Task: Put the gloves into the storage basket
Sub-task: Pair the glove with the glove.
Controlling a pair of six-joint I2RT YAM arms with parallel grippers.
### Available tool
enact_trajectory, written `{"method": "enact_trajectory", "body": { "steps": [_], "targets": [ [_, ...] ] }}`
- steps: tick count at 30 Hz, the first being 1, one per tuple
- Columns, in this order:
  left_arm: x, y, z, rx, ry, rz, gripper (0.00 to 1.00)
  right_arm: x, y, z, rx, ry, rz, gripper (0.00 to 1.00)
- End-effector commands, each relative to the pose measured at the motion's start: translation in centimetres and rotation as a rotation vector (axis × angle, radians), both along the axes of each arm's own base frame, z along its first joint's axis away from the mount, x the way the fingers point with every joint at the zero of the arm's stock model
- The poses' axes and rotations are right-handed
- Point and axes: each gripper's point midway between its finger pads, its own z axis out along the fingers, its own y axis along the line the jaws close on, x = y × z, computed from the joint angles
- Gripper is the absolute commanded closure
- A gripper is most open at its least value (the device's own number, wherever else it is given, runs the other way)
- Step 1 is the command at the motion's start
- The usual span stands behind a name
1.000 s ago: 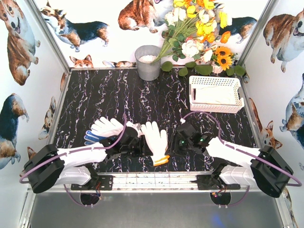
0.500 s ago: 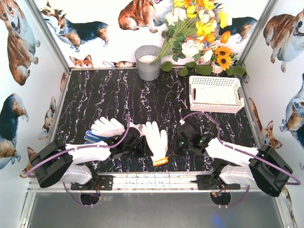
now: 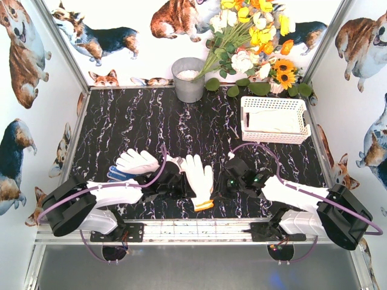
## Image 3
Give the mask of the white glove orange cuff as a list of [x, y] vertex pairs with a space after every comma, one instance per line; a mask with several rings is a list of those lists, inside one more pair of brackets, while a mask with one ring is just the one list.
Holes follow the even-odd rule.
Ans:
[[123, 152], [116, 161], [116, 168], [132, 175], [142, 175], [155, 172], [159, 168], [158, 160], [149, 152], [142, 150], [140, 153], [134, 149]]

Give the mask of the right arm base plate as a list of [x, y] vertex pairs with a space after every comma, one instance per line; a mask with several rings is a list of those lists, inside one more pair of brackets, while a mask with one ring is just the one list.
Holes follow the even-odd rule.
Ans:
[[305, 234], [288, 234], [279, 225], [275, 226], [269, 222], [252, 222], [247, 230], [254, 242], [303, 242], [306, 241]]

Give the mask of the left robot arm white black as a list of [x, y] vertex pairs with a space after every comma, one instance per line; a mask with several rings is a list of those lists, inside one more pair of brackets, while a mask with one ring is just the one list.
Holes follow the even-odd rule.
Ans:
[[195, 196], [186, 174], [168, 161], [153, 172], [124, 173], [116, 182], [91, 182], [72, 176], [42, 201], [43, 211], [38, 218], [47, 219], [56, 237], [86, 230], [91, 232], [93, 242], [118, 242], [134, 239], [143, 227], [124, 222], [110, 206]]

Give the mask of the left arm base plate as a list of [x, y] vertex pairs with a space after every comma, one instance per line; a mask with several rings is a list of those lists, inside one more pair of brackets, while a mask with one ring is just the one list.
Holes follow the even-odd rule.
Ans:
[[142, 242], [144, 223], [125, 223], [118, 225], [109, 234], [93, 231], [90, 235], [91, 242]]

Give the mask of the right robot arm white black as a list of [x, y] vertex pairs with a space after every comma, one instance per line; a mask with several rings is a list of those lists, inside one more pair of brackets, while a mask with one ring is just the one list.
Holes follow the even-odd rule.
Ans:
[[312, 187], [253, 170], [230, 153], [216, 190], [217, 198], [238, 194], [258, 198], [278, 209], [272, 213], [264, 234], [326, 237], [345, 250], [357, 248], [372, 222], [371, 213], [341, 184], [332, 188]]

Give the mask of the yellow coated glove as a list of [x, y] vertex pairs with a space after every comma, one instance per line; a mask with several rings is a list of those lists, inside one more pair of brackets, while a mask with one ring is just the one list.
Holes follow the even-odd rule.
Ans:
[[181, 164], [186, 174], [188, 183], [196, 194], [191, 198], [194, 211], [207, 210], [213, 207], [211, 194], [213, 191], [213, 168], [210, 165], [203, 166], [199, 155], [186, 155]]

